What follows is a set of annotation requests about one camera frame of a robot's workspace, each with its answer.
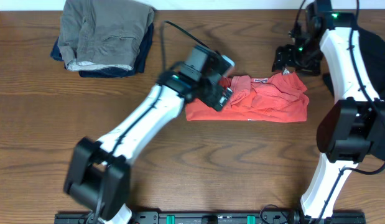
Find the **orange soccer t-shirt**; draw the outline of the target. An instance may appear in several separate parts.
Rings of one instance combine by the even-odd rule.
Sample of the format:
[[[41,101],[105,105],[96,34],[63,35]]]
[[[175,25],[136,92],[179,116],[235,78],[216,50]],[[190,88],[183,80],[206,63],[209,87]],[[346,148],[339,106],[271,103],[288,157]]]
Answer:
[[[187,121],[271,121],[307,120],[307,87],[296,73],[277,73],[269,78],[248,75],[222,78],[220,85],[233,91],[229,102],[217,112],[196,99],[186,108]]]

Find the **black garment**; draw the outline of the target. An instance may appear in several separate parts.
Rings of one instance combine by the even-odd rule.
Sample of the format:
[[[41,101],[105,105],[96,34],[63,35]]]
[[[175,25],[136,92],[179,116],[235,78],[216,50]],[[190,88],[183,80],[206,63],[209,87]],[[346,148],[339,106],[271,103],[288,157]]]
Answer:
[[[320,48],[330,69],[335,104],[317,129],[317,146],[327,159],[385,160],[385,41],[358,28],[324,33]]]

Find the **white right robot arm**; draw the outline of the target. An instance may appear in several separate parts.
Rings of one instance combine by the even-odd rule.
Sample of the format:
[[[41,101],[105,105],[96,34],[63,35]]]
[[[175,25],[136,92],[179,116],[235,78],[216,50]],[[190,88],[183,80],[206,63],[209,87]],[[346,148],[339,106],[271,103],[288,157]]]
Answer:
[[[289,33],[293,44],[277,48],[272,68],[318,75],[325,59],[335,104],[317,128],[318,166],[288,222],[364,223],[364,213],[336,212],[333,206],[367,155],[385,163],[385,42],[360,28],[351,12],[312,3],[305,18],[305,27],[295,24]]]

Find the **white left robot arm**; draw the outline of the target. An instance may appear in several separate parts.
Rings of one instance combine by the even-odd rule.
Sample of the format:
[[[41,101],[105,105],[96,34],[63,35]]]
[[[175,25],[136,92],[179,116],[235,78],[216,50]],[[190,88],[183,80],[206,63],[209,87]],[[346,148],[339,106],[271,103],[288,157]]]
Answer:
[[[195,81],[170,70],[162,73],[146,99],[116,128],[93,141],[82,138],[73,150],[63,190],[90,209],[82,223],[127,223],[131,168],[152,138],[198,98],[220,111],[233,94],[230,88],[200,78]]]

